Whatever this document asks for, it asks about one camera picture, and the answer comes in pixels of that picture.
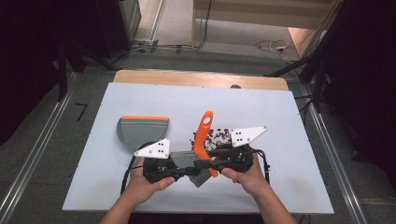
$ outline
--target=orange part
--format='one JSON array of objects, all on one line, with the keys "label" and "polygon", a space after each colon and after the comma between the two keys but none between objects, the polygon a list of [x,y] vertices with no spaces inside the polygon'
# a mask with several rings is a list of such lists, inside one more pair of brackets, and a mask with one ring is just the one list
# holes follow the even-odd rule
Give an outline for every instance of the orange part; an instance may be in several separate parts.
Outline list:
[{"label": "orange part", "polygon": [[139,115],[124,115],[123,119],[159,119],[159,120],[169,120],[168,117],[164,116],[139,116]]},{"label": "orange part", "polygon": [[[204,150],[204,142],[207,138],[207,134],[210,131],[210,126],[212,125],[212,121],[213,121],[213,112],[208,110],[202,116],[197,134],[195,135],[194,152],[198,156],[198,158],[201,159],[201,161],[212,160]],[[209,171],[213,177],[219,175],[219,173],[216,170],[209,169]]]}]

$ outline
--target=table surface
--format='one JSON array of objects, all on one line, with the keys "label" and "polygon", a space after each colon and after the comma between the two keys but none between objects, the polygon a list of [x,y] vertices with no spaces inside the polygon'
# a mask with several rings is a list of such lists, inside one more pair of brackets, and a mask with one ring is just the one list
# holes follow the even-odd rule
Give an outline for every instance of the table surface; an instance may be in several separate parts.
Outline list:
[{"label": "table surface", "polygon": [[[263,85],[269,91],[258,90],[259,79],[277,83],[282,91],[274,91],[272,85]],[[193,87],[187,86],[191,81]],[[212,87],[216,82],[227,88]],[[230,89],[230,84],[256,89]],[[251,145],[266,153],[271,186],[291,213],[333,213],[298,108],[283,78],[169,71],[119,71],[109,83],[63,210],[103,211],[119,197],[123,172],[133,153],[116,134],[122,115],[168,116],[165,137],[171,139],[171,151],[184,151],[191,148],[192,133],[207,109],[214,111],[215,130],[268,127]],[[259,213],[242,187],[222,175],[210,178],[200,188],[182,177],[136,207],[136,212]]]}]

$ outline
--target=person's left hand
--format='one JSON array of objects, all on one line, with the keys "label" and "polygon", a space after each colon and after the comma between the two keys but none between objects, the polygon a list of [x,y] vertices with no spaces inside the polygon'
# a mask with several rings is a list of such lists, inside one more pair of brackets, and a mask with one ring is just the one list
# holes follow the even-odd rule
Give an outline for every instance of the person's left hand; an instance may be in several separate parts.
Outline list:
[{"label": "person's left hand", "polygon": [[[139,158],[136,166],[143,165],[144,158]],[[155,192],[168,188],[175,182],[173,177],[166,177],[158,182],[150,183],[143,176],[143,168],[137,168],[131,175],[131,180],[125,193],[128,194],[128,198],[134,202],[134,206],[137,206],[147,201]]]}]

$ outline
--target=black curtain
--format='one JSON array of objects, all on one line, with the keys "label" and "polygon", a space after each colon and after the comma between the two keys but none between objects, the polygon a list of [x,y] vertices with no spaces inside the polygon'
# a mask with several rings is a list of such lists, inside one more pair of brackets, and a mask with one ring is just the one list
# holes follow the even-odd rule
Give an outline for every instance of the black curtain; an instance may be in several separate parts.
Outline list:
[{"label": "black curtain", "polygon": [[58,82],[54,2],[0,1],[0,144]]},{"label": "black curtain", "polygon": [[396,3],[344,4],[350,13],[322,59],[333,78],[323,95],[352,131],[357,158],[377,164],[396,189]]}]

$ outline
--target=white bracket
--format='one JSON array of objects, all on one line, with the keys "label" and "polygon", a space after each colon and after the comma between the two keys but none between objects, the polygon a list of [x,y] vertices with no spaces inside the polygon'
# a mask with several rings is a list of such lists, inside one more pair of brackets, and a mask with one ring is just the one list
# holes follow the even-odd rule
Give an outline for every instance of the white bracket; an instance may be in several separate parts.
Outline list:
[{"label": "white bracket", "polygon": [[154,158],[154,159],[167,159],[169,157],[169,138],[164,138],[147,147],[137,150],[134,155],[136,157]]},{"label": "white bracket", "polygon": [[233,147],[240,147],[242,145],[248,144],[267,130],[267,126],[246,129],[232,129],[231,140],[233,141]]}]

